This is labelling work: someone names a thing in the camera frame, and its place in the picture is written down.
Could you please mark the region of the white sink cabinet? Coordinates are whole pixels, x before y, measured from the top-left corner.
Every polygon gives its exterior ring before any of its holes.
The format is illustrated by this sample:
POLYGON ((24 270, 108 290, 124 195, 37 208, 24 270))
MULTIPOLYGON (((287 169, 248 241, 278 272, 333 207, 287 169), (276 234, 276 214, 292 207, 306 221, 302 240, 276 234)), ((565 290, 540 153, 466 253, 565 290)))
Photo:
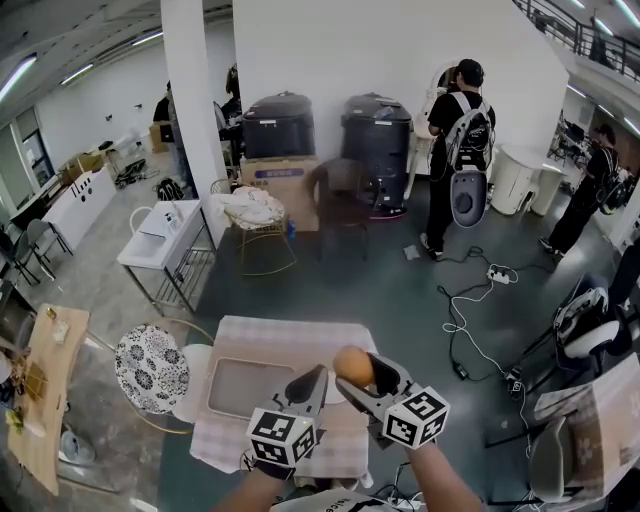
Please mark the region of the white sink cabinet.
POLYGON ((117 262, 159 315, 167 308, 195 314, 216 260, 201 202, 159 201, 135 212, 146 217, 131 229, 117 262))

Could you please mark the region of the orange bread roll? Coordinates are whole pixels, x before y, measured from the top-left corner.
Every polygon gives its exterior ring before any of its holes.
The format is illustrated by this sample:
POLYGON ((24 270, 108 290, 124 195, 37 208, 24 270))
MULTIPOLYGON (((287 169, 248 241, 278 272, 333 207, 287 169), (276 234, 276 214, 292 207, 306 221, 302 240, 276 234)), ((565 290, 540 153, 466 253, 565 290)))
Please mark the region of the orange bread roll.
POLYGON ((337 377, 354 385, 367 387, 375 382, 369 354, 357 346, 344 346, 334 356, 333 371, 337 377))

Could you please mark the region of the black white backpack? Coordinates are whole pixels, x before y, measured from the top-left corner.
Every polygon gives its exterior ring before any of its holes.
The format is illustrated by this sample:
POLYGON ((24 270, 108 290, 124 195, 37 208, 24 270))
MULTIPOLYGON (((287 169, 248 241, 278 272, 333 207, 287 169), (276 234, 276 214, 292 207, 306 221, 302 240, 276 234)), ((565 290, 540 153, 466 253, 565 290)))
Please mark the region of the black white backpack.
POLYGON ((455 172, 485 173, 491 164, 495 139, 490 105, 482 99, 477 108, 472 108, 463 92, 454 92, 452 96, 461 108, 462 116, 445 138, 447 164, 455 172))

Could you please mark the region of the white rectangular tray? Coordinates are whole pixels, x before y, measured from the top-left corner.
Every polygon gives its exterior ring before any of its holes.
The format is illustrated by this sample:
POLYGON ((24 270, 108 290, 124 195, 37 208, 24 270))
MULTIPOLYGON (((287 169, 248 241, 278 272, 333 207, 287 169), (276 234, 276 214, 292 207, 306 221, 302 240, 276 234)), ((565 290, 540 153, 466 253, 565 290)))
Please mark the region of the white rectangular tray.
POLYGON ((217 414, 248 420, 256 407, 294 375, 289 366, 219 358, 214 366, 206 405, 217 414))

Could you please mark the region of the table with checkered cloth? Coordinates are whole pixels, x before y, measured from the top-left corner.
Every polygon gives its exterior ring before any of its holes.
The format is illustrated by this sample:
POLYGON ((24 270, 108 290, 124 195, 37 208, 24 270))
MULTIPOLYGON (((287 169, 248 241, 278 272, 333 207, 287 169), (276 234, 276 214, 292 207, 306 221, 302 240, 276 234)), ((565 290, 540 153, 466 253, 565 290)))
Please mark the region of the table with checkered cloth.
MULTIPOLYGON (((357 346, 374 352, 375 344, 369 330, 360 324, 272 320, 240 316, 225 316, 216 333, 216 346, 222 340, 233 344, 294 344, 321 343, 337 346, 357 346)), ((197 420, 191 441, 192 457, 226 474, 241 467, 241 458, 250 454, 246 436, 249 420, 225 419, 208 413, 200 399, 197 420)), ((367 417, 347 401, 328 405, 320 415, 320 427, 325 434, 310 458, 301 461, 297 473, 302 477, 354 480, 365 487, 372 484, 368 470, 369 434, 367 417)))

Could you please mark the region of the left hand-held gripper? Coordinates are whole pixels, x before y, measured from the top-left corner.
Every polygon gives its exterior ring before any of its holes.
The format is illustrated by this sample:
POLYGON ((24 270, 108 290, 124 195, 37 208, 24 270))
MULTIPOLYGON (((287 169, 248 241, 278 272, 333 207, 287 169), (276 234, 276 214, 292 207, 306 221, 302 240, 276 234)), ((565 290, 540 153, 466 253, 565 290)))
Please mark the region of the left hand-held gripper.
POLYGON ((321 437, 320 413, 328 384, 329 370, 316 365, 287 384, 286 408, 276 404, 276 408, 254 409, 246 435, 256 462, 290 469, 310 457, 321 437))

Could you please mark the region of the white hoop chair back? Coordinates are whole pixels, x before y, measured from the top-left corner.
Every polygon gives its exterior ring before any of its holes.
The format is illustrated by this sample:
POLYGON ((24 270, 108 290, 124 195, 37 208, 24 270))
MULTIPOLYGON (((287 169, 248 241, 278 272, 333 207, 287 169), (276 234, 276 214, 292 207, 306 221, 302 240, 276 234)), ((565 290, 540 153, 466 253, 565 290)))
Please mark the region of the white hoop chair back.
POLYGON ((149 212, 151 212, 153 210, 152 207, 149 206, 140 206, 138 208, 136 208, 129 216, 129 229, 131 232, 131 235, 134 235, 139 227, 139 224, 135 223, 135 219, 139 214, 144 213, 145 215, 148 215, 149 212))

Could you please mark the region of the grey shell chair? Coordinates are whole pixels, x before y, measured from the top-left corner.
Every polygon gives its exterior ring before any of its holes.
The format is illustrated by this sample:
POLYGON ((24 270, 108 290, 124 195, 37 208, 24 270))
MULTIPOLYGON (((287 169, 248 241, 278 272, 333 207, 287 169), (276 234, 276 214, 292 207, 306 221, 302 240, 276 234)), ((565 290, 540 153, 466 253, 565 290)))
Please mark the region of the grey shell chair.
POLYGON ((531 441, 528 458, 528 494, 520 500, 496 501, 489 506, 533 506, 568 502, 582 490, 570 486, 575 473, 575 449, 566 416, 546 424, 526 428, 521 433, 498 441, 486 442, 485 448, 493 448, 526 438, 531 441))

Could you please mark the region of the cloth-draped cardboard box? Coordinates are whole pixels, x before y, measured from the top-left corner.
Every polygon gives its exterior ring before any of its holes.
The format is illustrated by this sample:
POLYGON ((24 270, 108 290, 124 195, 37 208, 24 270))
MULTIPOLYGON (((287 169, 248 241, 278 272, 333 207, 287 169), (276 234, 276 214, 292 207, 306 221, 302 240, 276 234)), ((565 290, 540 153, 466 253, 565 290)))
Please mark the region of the cloth-draped cardboard box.
POLYGON ((595 380, 542 394, 538 422, 564 418, 571 431, 579 491, 548 512, 571 512, 604 499, 640 461, 640 359, 633 353, 595 380))

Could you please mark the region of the wide black machine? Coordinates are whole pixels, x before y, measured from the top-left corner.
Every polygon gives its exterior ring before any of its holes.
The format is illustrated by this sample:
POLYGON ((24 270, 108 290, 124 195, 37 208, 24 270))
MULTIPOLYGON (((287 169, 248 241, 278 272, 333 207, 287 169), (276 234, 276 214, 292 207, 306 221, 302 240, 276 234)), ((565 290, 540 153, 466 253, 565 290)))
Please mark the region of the wide black machine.
POLYGON ((316 154, 311 100, 284 91, 255 102, 242 116, 246 159, 316 154))

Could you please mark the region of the white power strip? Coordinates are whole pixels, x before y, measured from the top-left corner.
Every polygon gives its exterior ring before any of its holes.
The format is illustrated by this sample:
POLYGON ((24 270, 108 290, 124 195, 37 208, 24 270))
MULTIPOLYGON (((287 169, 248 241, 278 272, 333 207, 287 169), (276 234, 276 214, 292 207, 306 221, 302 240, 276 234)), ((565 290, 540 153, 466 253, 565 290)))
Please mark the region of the white power strip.
POLYGON ((519 280, 516 270, 496 264, 489 265, 487 269, 487 278, 490 281, 504 285, 516 284, 519 280))

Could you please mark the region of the white counter with holes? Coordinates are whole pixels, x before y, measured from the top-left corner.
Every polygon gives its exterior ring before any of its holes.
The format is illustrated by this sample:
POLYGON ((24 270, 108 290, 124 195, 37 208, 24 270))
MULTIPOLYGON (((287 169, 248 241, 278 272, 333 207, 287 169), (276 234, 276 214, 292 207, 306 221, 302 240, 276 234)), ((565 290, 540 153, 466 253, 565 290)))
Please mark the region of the white counter with holes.
POLYGON ((51 224, 67 247, 75 251, 116 193, 106 167, 83 173, 49 208, 43 221, 51 224))

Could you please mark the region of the black folded cart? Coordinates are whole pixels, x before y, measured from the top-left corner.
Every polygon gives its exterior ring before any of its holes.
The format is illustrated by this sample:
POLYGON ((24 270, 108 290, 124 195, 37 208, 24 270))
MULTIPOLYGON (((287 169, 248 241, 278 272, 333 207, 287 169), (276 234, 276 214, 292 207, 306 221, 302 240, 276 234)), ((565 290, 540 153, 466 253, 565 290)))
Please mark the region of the black folded cart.
POLYGON ((126 165, 122 171, 116 175, 114 184, 118 189, 125 188, 143 178, 143 171, 146 168, 146 160, 139 159, 126 165))

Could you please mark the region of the grey metal chair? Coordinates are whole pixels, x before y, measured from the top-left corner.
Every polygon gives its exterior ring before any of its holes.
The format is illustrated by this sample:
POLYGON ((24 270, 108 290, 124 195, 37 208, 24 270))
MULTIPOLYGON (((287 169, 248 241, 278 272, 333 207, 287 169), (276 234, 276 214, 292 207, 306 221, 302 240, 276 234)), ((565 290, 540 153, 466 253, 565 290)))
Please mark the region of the grey metal chair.
POLYGON ((26 229, 30 247, 40 263, 50 263, 48 252, 54 245, 59 245, 64 253, 73 254, 70 247, 50 222, 41 219, 33 219, 26 229))

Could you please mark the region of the white crumpled cloth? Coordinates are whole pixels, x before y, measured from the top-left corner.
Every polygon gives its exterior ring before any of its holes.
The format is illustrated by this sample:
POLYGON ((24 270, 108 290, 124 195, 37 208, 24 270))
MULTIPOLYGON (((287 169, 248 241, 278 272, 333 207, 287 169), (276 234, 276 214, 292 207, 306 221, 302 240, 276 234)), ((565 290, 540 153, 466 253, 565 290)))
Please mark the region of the white crumpled cloth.
POLYGON ((242 186, 233 193, 212 193, 211 205, 243 230, 256 230, 281 223, 286 211, 283 204, 267 191, 242 186))

